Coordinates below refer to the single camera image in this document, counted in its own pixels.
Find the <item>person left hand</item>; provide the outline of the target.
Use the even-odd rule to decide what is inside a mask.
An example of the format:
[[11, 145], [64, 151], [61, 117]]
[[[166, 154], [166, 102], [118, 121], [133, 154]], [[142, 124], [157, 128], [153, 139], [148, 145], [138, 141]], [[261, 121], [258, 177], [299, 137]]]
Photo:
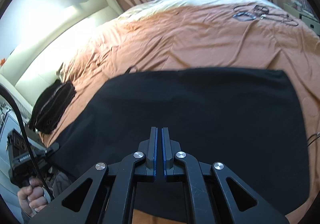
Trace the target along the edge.
[[38, 178], [30, 179], [29, 185], [22, 187], [18, 191], [17, 197], [21, 209], [29, 217], [33, 217], [48, 204], [44, 197], [43, 183]]

